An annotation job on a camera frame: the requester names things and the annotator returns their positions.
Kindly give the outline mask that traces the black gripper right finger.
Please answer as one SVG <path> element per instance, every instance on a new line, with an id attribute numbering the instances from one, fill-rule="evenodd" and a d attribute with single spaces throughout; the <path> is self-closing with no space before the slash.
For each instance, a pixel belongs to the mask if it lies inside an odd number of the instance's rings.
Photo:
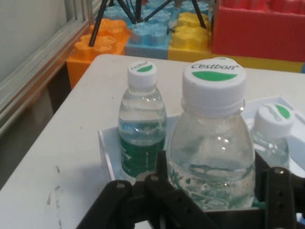
<path id="1" fill-rule="evenodd" d="M 265 229 L 296 229 L 292 175 L 283 167 L 270 167 L 255 153 L 255 197 L 265 203 Z"/>

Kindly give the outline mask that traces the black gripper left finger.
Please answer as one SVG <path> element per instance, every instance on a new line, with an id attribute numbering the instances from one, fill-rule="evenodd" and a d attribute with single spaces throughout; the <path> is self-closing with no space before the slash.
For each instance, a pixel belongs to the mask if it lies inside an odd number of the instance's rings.
<path id="1" fill-rule="evenodd" d="M 213 229 L 215 223 L 167 179 L 166 151 L 160 151 L 156 171 L 134 185 L 109 182 L 88 210 L 79 229 L 133 229 L 148 221 L 154 229 Z"/>

